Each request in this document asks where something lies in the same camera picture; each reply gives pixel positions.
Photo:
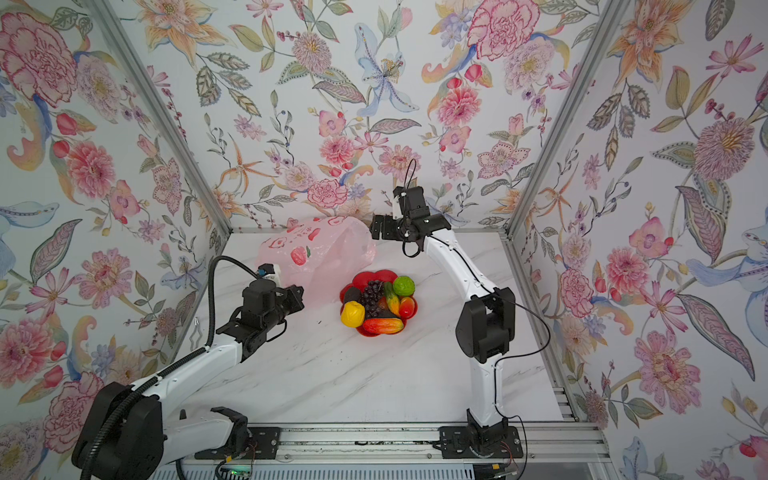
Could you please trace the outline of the pink plastic bag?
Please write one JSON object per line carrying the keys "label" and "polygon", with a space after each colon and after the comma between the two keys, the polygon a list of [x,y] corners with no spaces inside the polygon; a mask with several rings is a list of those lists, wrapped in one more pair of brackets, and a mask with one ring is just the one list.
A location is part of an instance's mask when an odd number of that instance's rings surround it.
{"label": "pink plastic bag", "polygon": [[256,263],[272,264],[283,286],[301,286],[303,303],[332,303],[345,285],[373,263],[376,246],[368,226],[355,217],[304,220],[259,246]]}

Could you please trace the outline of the green toy melon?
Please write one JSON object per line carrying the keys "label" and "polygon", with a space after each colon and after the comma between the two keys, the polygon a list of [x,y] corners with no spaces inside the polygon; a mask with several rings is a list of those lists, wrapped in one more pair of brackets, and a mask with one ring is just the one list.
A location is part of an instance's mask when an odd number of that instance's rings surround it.
{"label": "green toy melon", "polygon": [[408,276],[398,276],[393,282],[393,291],[399,297],[410,297],[415,293],[415,282]]}

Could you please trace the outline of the yellow toy pepper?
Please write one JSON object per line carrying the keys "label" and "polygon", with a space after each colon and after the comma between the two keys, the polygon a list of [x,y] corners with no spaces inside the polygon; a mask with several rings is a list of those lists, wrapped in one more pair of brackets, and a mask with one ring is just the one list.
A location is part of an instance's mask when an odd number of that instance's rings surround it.
{"label": "yellow toy pepper", "polygon": [[340,320],[343,325],[357,329],[366,319],[365,307],[357,301],[346,302],[342,308]]}

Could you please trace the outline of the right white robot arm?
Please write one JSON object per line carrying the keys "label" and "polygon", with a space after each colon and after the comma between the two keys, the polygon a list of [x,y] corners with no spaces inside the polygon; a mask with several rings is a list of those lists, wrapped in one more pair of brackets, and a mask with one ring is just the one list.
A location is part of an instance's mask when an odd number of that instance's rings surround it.
{"label": "right white robot arm", "polygon": [[463,301],[455,337],[470,367],[471,401],[466,423],[455,430],[440,430],[443,456],[474,455],[494,458],[507,455],[510,462],[522,458],[519,433],[498,406],[498,370],[515,337],[516,297],[507,287],[490,281],[460,245],[451,223],[433,214],[419,186],[397,186],[393,213],[376,215],[370,227],[375,240],[415,244],[453,282]]}

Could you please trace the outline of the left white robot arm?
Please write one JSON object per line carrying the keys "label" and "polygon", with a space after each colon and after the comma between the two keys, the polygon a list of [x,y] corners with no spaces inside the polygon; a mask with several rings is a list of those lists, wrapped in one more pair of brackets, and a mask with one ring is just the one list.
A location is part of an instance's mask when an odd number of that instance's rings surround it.
{"label": "left white robot arm", "polygon": [[161,466],[212,451],[231,460],[254,444],[248,418],[213,406],[180,418],[182,404],[218,375],[245,362],[270,331],[304,308],[304,289],[280,287],[267,278],[252,281],[243,304],[200,347],[156,374],[130,385],[112,382],[95,396],[72,463],[83,479],[149,479]]}

